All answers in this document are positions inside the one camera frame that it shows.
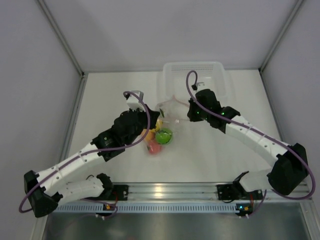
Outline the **clear zip top bag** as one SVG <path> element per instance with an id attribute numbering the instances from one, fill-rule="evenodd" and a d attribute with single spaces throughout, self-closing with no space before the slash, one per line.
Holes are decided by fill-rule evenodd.
<path id="1" fill-rule="evenodd" d="M 189 120 L 187 117 L 187 111 L 189 110 L 189 106 L 190 105 L 188 103 L 178 100 L 175 96 L 172 96 L 169 100 L 159 102 L 156 105 L 155 110 L 160 112 L 158 119 L 161 119 L 163 121 L 162 128 L 168 128 L 173 132 L 172 141 L 169 144 L 161 144 L 162 151 L 174 141 L 175 136 L 182 128 L 182 123 L 187 122 Z M 144 141 L 146 151 L 148 154 L 150 154 L 147 149 L 148 142 Z"/>

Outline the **orange peach fake fruit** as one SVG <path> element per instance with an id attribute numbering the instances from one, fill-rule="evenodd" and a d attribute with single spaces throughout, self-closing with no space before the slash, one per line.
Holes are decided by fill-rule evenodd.
<path id="1" fill-rule="evenodd" d="M 160 130 L 160 126 L 158 125 L 156 128 L 154 129 L 151 129 L 147 132 L 147 135 L 146 137 L 144 138 L 144 141 L 145 142 L 149 142 L 151 140 L 154 140 L 155 139 L 155 136 L 156 136 L 156 133 Z"/>

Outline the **green fake apple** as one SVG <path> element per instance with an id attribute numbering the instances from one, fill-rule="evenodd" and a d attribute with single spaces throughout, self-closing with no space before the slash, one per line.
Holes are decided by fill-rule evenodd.
<path id="1" fill-rule="evenodd" d="M 173 139 L 173 132 L 169 128 L 161 128 L 155 133 L 155 140 L 160 145 L 167 145 Z"/>

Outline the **yellow fake pepper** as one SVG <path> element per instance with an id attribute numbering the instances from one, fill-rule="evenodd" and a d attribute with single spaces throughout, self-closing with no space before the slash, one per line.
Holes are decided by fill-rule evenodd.
<path id="1" fill-rule="evenodd" d="M 155 132 L 160 131 L 161 128 L 162 128 L 162 126 L 163 126 L 163 121 L 158 118 L 157 121 L 156 121 L 156 125 L 155 125 L 154 131 L 155 131 Z"/>

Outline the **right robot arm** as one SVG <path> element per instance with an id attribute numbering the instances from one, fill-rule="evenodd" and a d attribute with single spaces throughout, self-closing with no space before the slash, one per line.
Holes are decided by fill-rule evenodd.
<path id="1" fill-rule="evenodd" d="M 310 174 L 306 149 L 301 144 L 289 145 L 260 131 L 236 109 L 222 107 L 208 88 L 190 95 L 187 117 L 191 122 L 206 121 L 253 150 L 269 165 L 258 171 L 246 170 L 233 180 L 233 192 L 240 199 L 257 190 L 272 190 L 291 199 L 290 194 Z"/>

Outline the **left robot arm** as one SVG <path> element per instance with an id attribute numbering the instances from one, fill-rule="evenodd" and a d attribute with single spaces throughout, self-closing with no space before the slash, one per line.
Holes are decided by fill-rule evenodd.
<path id="1" fill-rule="evenodd" d="M 150 108 L 124 111 L 111 128 L 101 132 L 76 154 L 46 170 L 25 173 L 24 191 L 34 216 L 47 216 L 57 207 L 80 199 L 109 199 L 114 186 L 106 174 L 82 181 L 74 179 L 134 146 L 143 130 L 156 127 L 159 116 L 159 111 Z"/>

